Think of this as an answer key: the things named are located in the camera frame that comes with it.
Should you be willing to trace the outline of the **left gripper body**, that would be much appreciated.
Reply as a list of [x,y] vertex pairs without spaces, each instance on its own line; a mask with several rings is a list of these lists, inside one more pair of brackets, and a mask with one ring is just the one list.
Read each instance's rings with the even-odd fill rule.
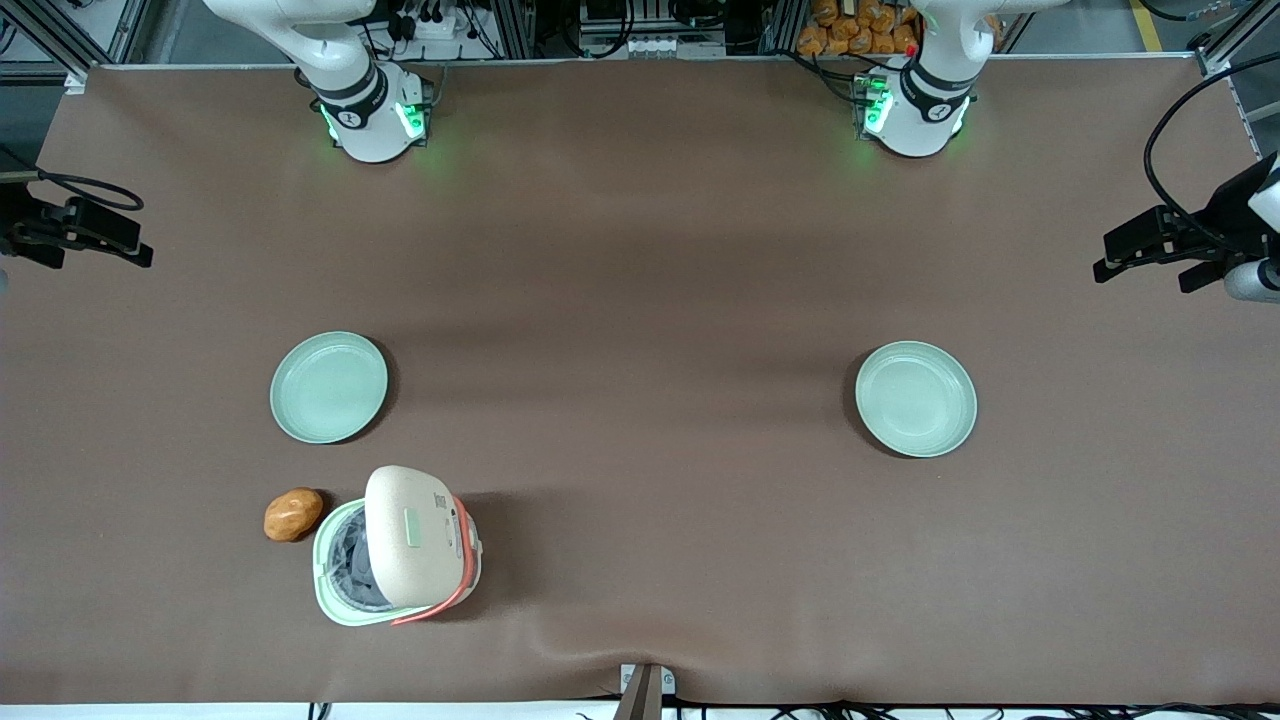
[[1215,275],[1235,300],[1277,304],[1279,160],[1277,154],[1220,184],[1204,218],[1221,236]]

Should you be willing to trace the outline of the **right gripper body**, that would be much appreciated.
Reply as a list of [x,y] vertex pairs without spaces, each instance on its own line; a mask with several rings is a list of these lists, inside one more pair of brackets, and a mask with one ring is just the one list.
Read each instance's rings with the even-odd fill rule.
[[1,184],[3,251],[63,251],[64,205],[36,199],[27,183]]

